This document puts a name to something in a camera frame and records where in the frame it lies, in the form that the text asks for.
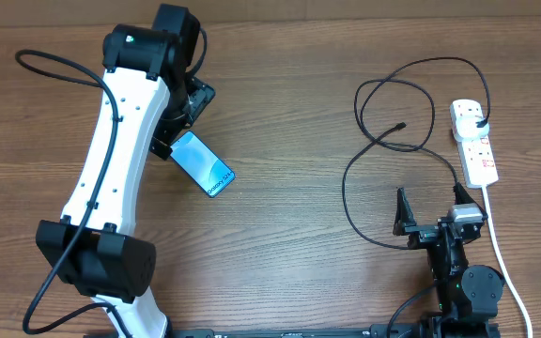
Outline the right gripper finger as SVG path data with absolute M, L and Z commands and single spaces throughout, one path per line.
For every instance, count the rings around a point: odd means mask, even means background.
M 486 217 L 486 211 L 479 206 L 479 204 L 468 194 L 464 186 L 457 182 L 453 187 L 453 192 L 455 194 L 455 204 L 456 205 L 474 205 L 478 207 L 483 217 Z
M 404 236 L 410 227 L 416 225 L 410 203 L 406 197 L 405 189 L 398 188 L 396 191 L 396 213 L 394 217 L 393 234 Z

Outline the Samsung Galaxy smartphone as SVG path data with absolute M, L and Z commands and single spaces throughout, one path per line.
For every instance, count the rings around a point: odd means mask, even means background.
M 234 171 L 191 131 L 171 145 L 170 157 L 210 198 L 235 178 Z

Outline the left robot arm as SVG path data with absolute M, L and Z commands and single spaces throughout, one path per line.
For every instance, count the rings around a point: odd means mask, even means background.
M 168 159 L 172 142 L 213 100 L 196 73 L 206 33 L 185 7 L 160 5 L 153 25 L 120 24 L 103 42 L 105 72 L 83 171 L 61 216 L 41 221 L 36 243 L 50 278 L 76 287 L 112 321 L 117 337 L 169 337 L 151 288 L 155 246 L 137 239 L 136 202 L 149 155 Z

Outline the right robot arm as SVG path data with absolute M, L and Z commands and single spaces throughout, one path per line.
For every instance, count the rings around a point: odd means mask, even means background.
M 465 245 L 481 237 L 487 213 L 459 183 L 453 187 L 455 204 L 432 225 L 420 225 L 413 216 L 405 190 L 397 190 L 394 217 L 396 236 L 406 236 L 410 250 L 425 250 L 433 284 L 402 304 L 387 324 L 388 337 L 498 337 L 490 319 L 498 314 L 505 280 L 496 269 L 470 265 Z M 403 309 L 431 290 L 440 310 L 425 314 L 414 324 L 396 325 Z

